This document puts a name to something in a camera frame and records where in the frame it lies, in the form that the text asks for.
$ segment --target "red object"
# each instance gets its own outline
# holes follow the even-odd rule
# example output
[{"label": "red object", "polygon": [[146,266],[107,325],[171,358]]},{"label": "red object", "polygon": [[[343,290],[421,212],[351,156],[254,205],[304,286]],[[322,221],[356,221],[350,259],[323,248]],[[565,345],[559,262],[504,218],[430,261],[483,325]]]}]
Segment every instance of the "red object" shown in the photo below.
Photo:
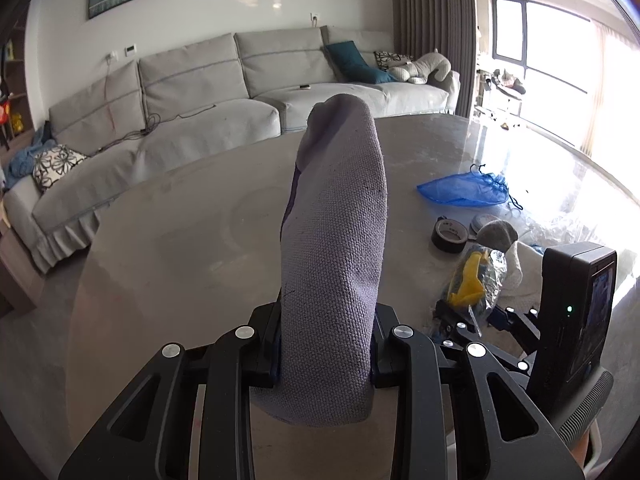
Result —
[{"label": "red object", "polygon": [[9,101],[0,104],[0,125],[9,120]]}]

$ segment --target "blue mesh bag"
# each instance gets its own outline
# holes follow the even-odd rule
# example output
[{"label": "blue mesh bag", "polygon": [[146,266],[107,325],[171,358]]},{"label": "blue mesh bag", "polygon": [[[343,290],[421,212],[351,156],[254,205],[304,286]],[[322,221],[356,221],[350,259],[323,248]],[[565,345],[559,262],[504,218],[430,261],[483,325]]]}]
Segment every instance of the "blue mesh bag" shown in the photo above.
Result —
[{"label": "blue mesh bag", "polygon": [[432,180],[418,186],[420,194],[438,204],[458,207],[489,207],[511,200],[522,209],[509,194],[509,186],[502,175],[483,173],[482,166],[472,165],[468,173],[456,174]]}]

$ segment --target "black and white pillow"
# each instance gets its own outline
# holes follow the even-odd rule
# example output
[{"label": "black and white pillow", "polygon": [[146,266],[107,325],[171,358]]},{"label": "black and white pillow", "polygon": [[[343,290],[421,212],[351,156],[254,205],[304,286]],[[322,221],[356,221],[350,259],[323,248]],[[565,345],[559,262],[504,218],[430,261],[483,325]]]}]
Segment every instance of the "black and white pillow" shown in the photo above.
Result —
[{"label": "black and white pillow", "polygon": [[36,155],[33,179],[40,191],[44,193],[87,158],[82,153],[61,144]]},{"label": "black and white pillow", "polygon": [[407,63],[415,61],[415,58],[412,56],[403,56],[402,54],[393,54],[391,52],[374,52],[373,54],[376,56],[378,68],[385,72],[395,66],[406,65]]}]

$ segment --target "white wall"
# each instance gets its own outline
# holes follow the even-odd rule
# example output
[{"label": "white wall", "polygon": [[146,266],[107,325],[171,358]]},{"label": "white wall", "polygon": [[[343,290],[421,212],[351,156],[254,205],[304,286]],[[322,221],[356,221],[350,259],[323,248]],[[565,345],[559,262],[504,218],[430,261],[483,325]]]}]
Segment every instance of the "white wall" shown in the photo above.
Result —
[{"label": "white wall", "polygon": [[134,43],[142,57],[228,32],[310,27],[312,12],[320,25],[393,32],[392,0],[134,0],[92,20],[87,1],[31,3],[26,69],[36,125],[51,105],[104,76],[111,50],[116,68],[131,59],[124,48]]},{"label": "white wall", "polygon": [[[492,19],[492,0],[477,0],[478,1],[478,27],[482,38],[480,38],[480,52],[484,54],[491,54],[493,49],[493,19]],[[534,2],[541,2],[544,4],[553,5],[559,9],[570,10],[575,14],[579,14],[585,18],[591,20],[597,20],[600,23],[604,23],[613,30],[619,32],[623,36],[628,37],[633,41],[634,35],[629,29],[628,25],[620,16],[618,11],[613,7],[613,10],[605,10],[602,6],[596,6],[587,0],[532,0]]]}]

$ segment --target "window frame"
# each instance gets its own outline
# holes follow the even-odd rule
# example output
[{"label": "window frame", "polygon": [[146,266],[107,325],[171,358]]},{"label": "window frame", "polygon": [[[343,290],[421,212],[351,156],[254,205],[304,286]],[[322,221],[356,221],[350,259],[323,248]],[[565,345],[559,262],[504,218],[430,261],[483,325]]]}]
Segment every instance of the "window frame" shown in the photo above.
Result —
[{"label": "window frame", "polygon": [[532,66],[528,66],[527,65],[527,47],[529,45],[529,33],[527,30],[527,4],[537,4],[537,5],[541,5],[541,6],[545,6],[545,7],[549,7],[551,9],[555,9],[555,10],[559,10],[560,12],[564,12],[566,14],[570,14],[572,16],[575,16],[576,18],[580,18],[581,20],[584,20],[585,22],[590,22],[591,20],[589,18],[585,18],[584,16],[581,16],[580,14],[576,14],[575,12],[571,12],[570,10],[564,10],[564,9],[560,9],[559,7],[555,7],[553,5],[549,5],[549,4],[544,4],[541,2],[537,2],[535,0],[507,0],[509,2],[516,2],[519,3],[522,7],[522,60],[519,59],[513,59],[511,57],[507,57],[507,56],[501,56],[500,54],[497,53],[497,46],[498,46],[498,0],[492,0],[492,15],[493,15],[493,38],[492,38],[492,56],[494,57],[494,59],[498,59],[501,61],[505,61],[511,64],[515,64],[518,66],[521,66],[524,69],[524,77],[527,76],[527,70],[533,70],[534,72],[538,72],[541,73],[542,75],[546,75],[548,77],[551,77],[561,83],[567,84],[573,88],[575,88],[576,90],[579,90],[580,92],[582,92],[583,94],[588,94],[588,92],[583,89],[580,88],[579,86],[576,86],[568,81],[565,81],[564,79],[561,79],[559,77],[554,76],[553,74],[549,74],[547,72],[544,72],[543,70],[540,70],[539,68],[534,68]]}]

